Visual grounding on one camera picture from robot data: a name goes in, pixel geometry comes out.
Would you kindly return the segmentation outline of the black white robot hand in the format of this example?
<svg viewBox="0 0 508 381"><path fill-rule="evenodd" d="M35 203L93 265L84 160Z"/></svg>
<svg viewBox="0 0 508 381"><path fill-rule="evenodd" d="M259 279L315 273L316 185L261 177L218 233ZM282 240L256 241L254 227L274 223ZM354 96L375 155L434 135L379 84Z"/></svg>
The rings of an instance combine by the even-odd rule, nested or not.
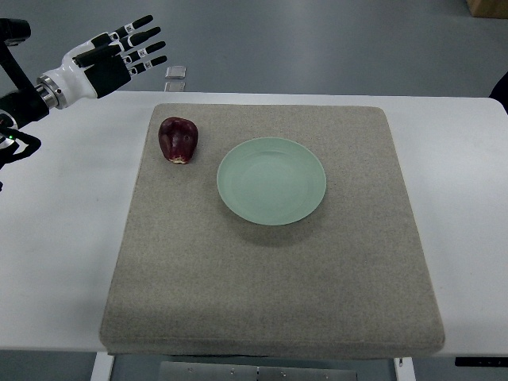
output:
<svg viewBox="0 0 508 381"><path fill-rule="evenodd" d="M67 52L58 68L46 71L37 79L36 91L49 109L65 109L82 98L103 98L113 93L133 76L167 61L155 53L163 41L144 46L155 37L159 27L143 31L153 21L146 15L105 32Z"/></svg>

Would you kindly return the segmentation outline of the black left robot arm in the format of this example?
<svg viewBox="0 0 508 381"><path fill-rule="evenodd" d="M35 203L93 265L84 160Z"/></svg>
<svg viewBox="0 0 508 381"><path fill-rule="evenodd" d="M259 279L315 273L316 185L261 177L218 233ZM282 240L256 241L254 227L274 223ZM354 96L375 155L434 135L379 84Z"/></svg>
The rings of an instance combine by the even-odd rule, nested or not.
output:
<svg viewBox="0 0 508 381"><path fill-rule="evenodd" d="M1 68L16 90L1 97L1 165L30 157L41 147L40 139L24 133L21 128L48 116L49 108L30 82L10 47L31 36L29 23L21 19L1 20Z"/></svg>

